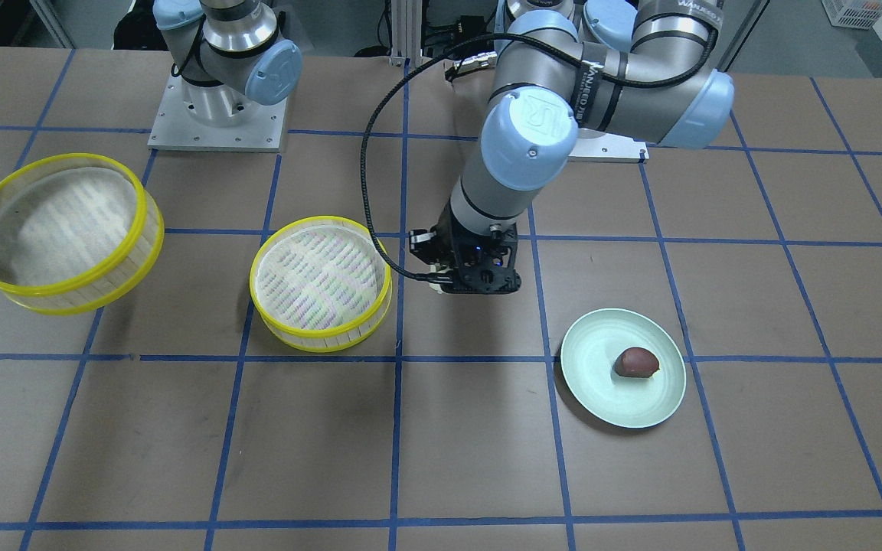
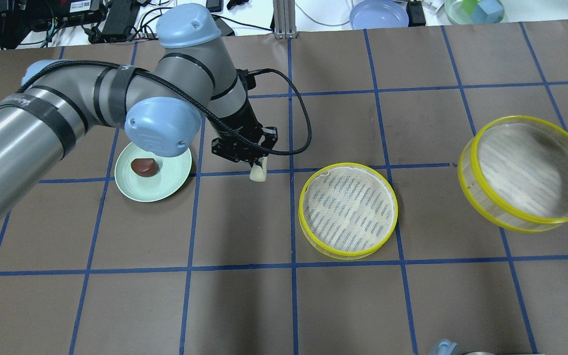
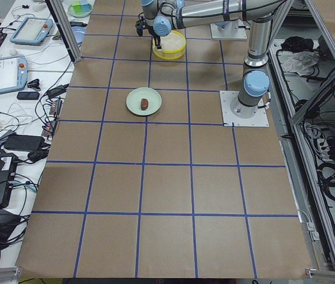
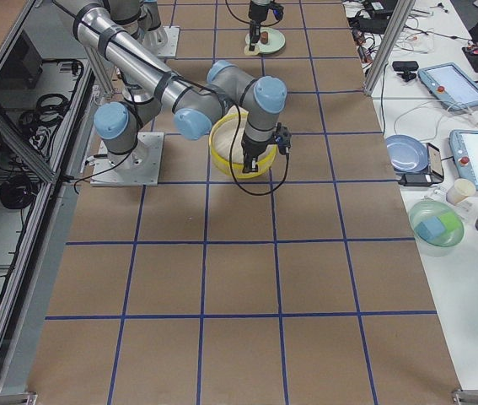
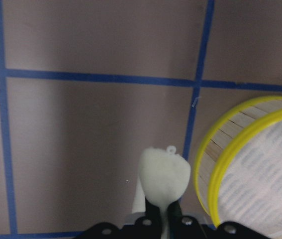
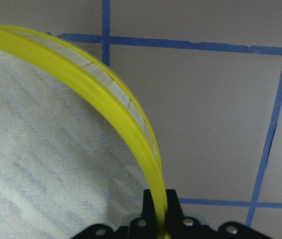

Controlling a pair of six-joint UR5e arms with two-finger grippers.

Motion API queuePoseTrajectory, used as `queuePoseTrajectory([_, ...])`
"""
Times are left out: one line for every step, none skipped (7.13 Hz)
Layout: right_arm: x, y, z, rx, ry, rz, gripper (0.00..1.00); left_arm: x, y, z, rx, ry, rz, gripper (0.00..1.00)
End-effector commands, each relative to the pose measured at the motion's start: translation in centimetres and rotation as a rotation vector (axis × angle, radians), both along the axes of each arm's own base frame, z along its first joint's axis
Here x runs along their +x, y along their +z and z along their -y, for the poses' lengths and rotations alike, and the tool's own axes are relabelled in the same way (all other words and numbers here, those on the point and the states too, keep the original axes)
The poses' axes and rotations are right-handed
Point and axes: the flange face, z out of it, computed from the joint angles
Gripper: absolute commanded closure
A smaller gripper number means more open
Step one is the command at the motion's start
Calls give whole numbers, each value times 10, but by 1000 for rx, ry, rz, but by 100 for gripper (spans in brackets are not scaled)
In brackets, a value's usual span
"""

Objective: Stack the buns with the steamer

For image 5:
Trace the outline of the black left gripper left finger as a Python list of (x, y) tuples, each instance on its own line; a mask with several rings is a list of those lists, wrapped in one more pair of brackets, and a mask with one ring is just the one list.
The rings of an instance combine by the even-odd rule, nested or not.
[(153, 238), (160, 239), (162, 235), (162, 219), (160, 209), (157, 206), (151, 204), (147, 199), (145, 199), (145, 208), (145, 215), (151, 220), (154, 227)]

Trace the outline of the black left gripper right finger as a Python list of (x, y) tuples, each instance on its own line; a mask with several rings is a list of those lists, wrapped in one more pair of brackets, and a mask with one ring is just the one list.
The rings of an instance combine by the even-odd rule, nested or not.
[(181, 219), (183, 216), (179, 200), (172, 202), (168, 206), (167, 216), (168, 216), (168, 222), (167, 222), (168, 238), (175, 239), (176, 236), (178, 235)]

